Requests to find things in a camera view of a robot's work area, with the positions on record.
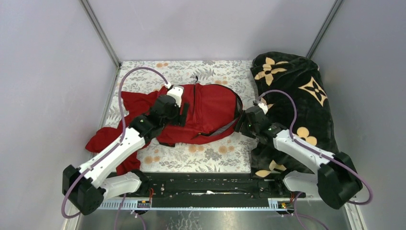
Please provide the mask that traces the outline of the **red student backpack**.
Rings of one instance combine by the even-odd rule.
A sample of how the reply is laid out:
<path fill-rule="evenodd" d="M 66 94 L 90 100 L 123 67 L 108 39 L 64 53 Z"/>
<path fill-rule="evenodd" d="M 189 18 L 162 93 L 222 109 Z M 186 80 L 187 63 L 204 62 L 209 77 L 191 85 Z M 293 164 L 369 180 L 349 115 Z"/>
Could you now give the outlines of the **red student backpack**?
<path fill-rule="evenodd" d="M 161 145 L 202 145 L 234 133 L 243 112 L 242 100 L 236 92 L 221 84 L 196 83 L 183 87 L 182 105 L 190 104 L 186 125 L 167 125 L 157 137 Z"/>

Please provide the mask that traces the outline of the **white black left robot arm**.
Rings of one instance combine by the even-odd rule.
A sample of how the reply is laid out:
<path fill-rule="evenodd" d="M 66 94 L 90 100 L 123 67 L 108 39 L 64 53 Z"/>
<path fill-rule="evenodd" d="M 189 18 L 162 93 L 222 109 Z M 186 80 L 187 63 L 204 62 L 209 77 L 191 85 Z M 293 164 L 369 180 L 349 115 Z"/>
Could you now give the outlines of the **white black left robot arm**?
<path fill-rule="evenodd" d="M 137 116 L 128 126 L 123 125 L 119 137 L 97 156 L 77 168 L 69 165 L 63 170 L 63 217 L 71 218 L 65 212 L 67 201 L 78 209 L 79 214 L 88 215 L 110 197 L 129 192 L 137 197 L 147 194 L 148 183 L 139 179 L 135 173 L 110 179 L 108 175 L 132 153 L 159 136 L 164 127 L 180 114 L 181 97 L 180 92 L 159 96 L 146 114 Z"/>

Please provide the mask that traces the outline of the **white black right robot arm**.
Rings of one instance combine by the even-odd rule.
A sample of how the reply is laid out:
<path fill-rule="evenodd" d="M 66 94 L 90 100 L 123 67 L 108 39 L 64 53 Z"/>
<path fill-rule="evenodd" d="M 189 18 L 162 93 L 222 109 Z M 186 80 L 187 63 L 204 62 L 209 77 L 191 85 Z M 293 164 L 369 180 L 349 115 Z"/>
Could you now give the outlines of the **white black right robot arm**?
<path fill-rule="evenodd" d="M 339 209 L 362 188 L 355 166 L 344 152 L 334 154 L 319 149 L 301 138 L 296 138 L 286 127 L 272 123 L 267 109 L 256 105 L 245 110 L 235 131 L 258 141 L 251 152 L 251 171 L 261 167 L 286 165 L 295 160 L 310 170 L 309 173 L 287 169 L 275 183 L 275 193 L 287 197 L 292 192 L 316 195 L 328 206 Z"/>

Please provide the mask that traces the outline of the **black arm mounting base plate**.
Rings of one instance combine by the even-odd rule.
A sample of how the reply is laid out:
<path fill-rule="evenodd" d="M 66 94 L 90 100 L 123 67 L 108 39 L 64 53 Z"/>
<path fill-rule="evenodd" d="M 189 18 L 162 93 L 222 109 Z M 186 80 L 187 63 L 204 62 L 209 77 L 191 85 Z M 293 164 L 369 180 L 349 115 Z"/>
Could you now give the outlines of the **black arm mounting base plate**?
<path fill-rule="evenodd" d="M 277 174 L 256 179 L 249 173 L 147 172 L 141 188 L 126 197 L 146 198 L 153 208 L 259 209 L 271 207 L 272 200 L 291 202 L 296 196 Z"/>

